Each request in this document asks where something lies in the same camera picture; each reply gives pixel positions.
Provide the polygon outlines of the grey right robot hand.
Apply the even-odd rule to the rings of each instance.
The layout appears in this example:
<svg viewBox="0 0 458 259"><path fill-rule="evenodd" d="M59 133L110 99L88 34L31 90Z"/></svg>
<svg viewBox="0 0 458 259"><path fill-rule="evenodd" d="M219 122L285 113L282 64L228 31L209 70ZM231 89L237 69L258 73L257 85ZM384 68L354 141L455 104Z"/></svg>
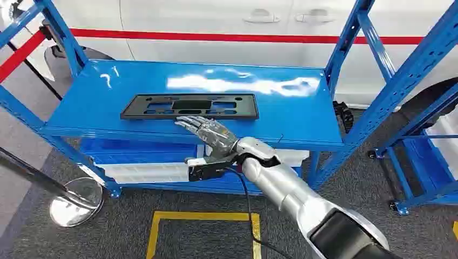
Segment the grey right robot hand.
<svg viewBox="0 0 458 259"><path fill-rule="evenodd" d="M176 117L174 124L185 128L210 146L212 156L216 158L223 158L232 154L234 146L239 140L223 124L202 116L179 116Z"/></svg>

